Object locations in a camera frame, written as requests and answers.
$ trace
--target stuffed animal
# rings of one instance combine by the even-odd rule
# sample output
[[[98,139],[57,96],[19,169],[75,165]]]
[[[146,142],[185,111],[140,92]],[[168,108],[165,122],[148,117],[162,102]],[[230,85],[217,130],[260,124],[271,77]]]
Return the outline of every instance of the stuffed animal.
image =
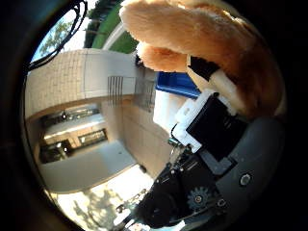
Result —
[[[145,66],[188,72],[201,90],[217,90],[247,118],[283,113],[284,84],[269,48],[258,31],[224,2],[125,0],[120,17],[140,42],[138,55]],[[192,58],[216,65],[217,78],[200,78],[191,70]]]

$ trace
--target cable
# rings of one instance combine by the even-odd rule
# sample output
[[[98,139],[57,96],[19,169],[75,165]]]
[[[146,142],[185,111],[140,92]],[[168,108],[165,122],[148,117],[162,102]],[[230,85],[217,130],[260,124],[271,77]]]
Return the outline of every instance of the cable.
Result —
[[[81,4],[84,4],[84,12],[82,13],[82,15],[80,14]],[[71,29],[70,29],[69,33],[67,34],[67,36],[65,37],[65,39],[59,44],[59,46],[57,48],[55,48],[54,51],[50,52],[48,55],[46,55],[46,56],[44,56],[44,57],[42,57],[42,58],[40,58],[36,61],[31,62],[28,66],[28,71],[34,70],[34,69],[39,68],[39,67],[41,67],[45,64],[48,64],[60,53],[60,51],[64,48],[65,44],[77,33],[80,26],[82,25],[86,15],[87,15],[88,2],[82,0],[78,5],[74,6],[74,8],[72,10],[75,11],[76,17],[75,17],[73,24],[71,26]]]

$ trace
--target sky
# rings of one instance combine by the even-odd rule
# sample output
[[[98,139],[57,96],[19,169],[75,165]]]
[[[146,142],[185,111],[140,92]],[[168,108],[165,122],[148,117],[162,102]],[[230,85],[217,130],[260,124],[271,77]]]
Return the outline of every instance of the sky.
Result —
[[[88,10],[93,9],[95,7],[95,2],[96,1],[97,0],[87,0],[87,2],[88,2]],[[75,11],[69,11],[68,13],[66,13],[64,15],[63,19],[64,19],[64,21],[72,21],[72,20],[74,20],[75,15],[76,15]],[[64,50],[65,51],[81,49],[81,48],[84,47],[84,40],[85,40],[85,35],[86,35],[86,32],[84,30],[87,28],[89,22],[90,22],[90,20],[86,17],[84,19],[83,24],[79,28],[79,31],[64,46]],[[47,39],[47,37],[48,37],[48,34],[42,40],[41,44],[43,44],[43,42]],[[39,58],[40,58],[40,54],[39,54],[39,47],[38,47],[38,49],[37,49],[37,51],[36,51],[32,61],[37,60]]]

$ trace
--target tree foliage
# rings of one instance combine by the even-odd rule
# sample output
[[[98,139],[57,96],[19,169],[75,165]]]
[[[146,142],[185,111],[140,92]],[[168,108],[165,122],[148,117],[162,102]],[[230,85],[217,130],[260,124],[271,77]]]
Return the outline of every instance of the tree foliage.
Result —
[[[47,39],[43,41],[43,45],[39,49],[41,56],[52,52],[57,48],[65,37],[68,35],[72,21],[64,22],[62,19],[48,32]]]

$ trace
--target blue container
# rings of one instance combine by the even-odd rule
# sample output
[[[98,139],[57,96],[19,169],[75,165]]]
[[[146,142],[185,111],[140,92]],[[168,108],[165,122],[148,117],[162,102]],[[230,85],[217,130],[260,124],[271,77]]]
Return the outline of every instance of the blue container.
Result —
[[[200,90],[186,73],[159,72],[156,90],[183,95],[189,98],[197,98]]]

